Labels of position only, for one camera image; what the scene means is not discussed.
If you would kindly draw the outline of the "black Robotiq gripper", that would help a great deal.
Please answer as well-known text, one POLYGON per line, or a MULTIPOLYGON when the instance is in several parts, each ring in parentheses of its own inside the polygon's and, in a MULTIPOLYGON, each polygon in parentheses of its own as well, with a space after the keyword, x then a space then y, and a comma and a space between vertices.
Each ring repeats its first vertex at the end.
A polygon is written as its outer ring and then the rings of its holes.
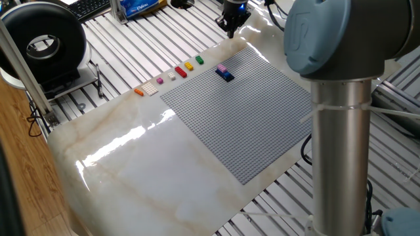
POLYGON ((248 0, 224 0, 222 16, 216 18, 215 23, 226 32, 229 39, 251 16, 247 3, 248 0))

